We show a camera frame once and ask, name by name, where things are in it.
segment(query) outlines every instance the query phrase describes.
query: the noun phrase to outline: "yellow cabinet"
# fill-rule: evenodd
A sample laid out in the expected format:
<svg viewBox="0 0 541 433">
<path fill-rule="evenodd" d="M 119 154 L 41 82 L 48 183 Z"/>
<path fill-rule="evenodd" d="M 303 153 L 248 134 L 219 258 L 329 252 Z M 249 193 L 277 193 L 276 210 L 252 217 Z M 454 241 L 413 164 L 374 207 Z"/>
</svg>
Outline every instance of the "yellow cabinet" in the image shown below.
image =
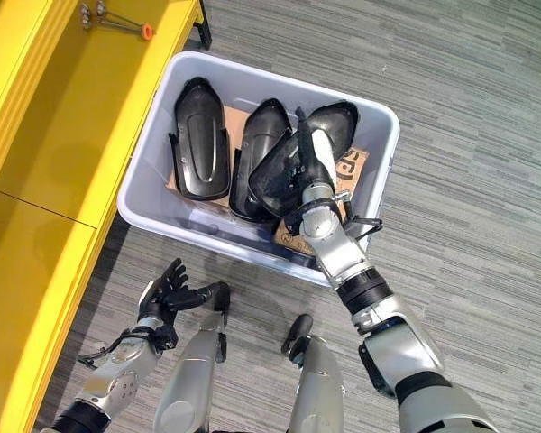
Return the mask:
<svg viewBox="0 0 541 433">
<path fill-rule="evenodd" d="M 32 427 L 162 72 L 193 23 L 206 23 L 199 0 L 106 5 L 151 24 L 151 41 L 84 31 L 77 0 L 0 2 L 4 433 Z"/>
</svg>

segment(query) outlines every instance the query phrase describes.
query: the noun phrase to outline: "metal tool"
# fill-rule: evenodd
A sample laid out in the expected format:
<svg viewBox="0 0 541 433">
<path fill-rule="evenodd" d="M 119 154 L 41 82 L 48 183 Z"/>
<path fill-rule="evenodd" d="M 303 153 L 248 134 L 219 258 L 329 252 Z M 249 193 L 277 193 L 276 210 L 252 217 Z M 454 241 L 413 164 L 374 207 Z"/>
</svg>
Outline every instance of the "metal tool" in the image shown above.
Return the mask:
<svg viewBox="0 0 541 433">
<path fill-rule="evenodd" d="M 114 12 L 110 12 L 106 8 L 106 4 L 103 0 L 96 2 L 96 21 L 93 22 L 90 8 L 87 4 L 83 3 L 80 6 L 80 17 L 82 22 L 82 28 L 88 30 L 92 27 L 93 23 L 102 25 L 104 27 L 122 30 L 123 32 L 130 32 L 140 34 L 145 41 L 149 41 L 154 36 L 154 30 L 152 26 L 147 23 L 137 23 L 133 20 L 125 18 Z"/>
</svg>

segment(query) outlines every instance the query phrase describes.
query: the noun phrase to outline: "plastic bin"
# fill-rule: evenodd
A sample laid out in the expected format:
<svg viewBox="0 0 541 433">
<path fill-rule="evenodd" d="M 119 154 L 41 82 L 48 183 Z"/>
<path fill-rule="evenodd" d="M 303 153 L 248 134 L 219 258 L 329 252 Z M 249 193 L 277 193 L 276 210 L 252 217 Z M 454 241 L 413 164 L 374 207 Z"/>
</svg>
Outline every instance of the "plastic bin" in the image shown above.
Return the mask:
<svg viewBox="0 0 541 433">
<path fill-rule="evenodd" d="M 360 121 L 353 146 L 369 152 L 353 197 L 354 210 L 363 217 L 379 214 L 399 138 L 398 118 L 368 99 L 197 52 L 175 56 L 160 83 L 120 188 L 120 215 L 133 226 L 327 285 L 314 259 L 274 244 L 268 227 L 242 221 L 230 211 L 210 210 L 165 188 L 173 169 L 168 133 L 175 131 L 174 104 L 185 82 L 196 76 L 208 79 L 226 106 L 249 113 L 269 97 L 280 100 L 293 120 L 297 106 L 310 113 L 342 99 L 355 103 Z"/>
</svg>

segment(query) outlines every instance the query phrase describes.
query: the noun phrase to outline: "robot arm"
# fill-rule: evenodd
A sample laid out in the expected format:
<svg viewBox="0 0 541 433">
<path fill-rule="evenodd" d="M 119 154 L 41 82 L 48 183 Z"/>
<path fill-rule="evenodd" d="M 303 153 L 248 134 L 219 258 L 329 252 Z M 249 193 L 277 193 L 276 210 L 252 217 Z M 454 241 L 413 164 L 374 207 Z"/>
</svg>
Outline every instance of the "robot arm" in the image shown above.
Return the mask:
<svg viewBox="0 0 541 433">
<path fill-rule="evenodd" d="M 400 295 L 344 231 L 326 182 L 303 193 L 299 232 L 364 336 L 359 355 L 375 389 L 399 402 L 402 433 L 497 431 L 485 412 L 444 376 L 441 353 Z"/>
<path fill-rule="evenodd" d="M 154 370 L 162 352 L 178 342 L 173 327 L 177 312 L 202 305 L 220 289 L 228 290 L 223 283 L 189 290 L 185 270 L 180 259 L 175 260 L 142 294 L 136 326 L 127 328 L 107 349 L 78 358 L 95 371 L 52 428 L 41 433 L 102 433 L 134 400 L 141 381 Z M 105 362 L 96 368 L 94 361 L 106 355 Z"/>
</svg>

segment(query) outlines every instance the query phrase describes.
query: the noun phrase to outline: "floor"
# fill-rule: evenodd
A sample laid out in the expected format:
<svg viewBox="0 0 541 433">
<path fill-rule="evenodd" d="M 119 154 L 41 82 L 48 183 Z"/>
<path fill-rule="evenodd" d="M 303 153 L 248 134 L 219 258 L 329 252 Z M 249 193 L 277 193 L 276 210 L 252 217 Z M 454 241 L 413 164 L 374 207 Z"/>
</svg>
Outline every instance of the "floor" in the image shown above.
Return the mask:
<svg viewBox="0 0 541 433">
<path fill-rule="evenodd" d="M 368 97 L 401 136 L 371 258 L 402 293 L 500 431 L 541 433 L 541 0 L 206 1 L 212 53 Z M 69 333 L 36 427 L 84 383 L 78 352 L 135 318 L 146 282 L 180 256 L 195 287 L 234 290 L 228 360 L 211 427 L 285 431 L 297 370 L 280 341 L 301 312 L 339 362 L 345 430 L 398 432 L 357 356 L 336 295 L 276 272 L 129 227 L 118 217 Z M 179 314 L 160 360 L 110 432 L 151 431 L 165 376 L 207 311 Z"/>
</svg>

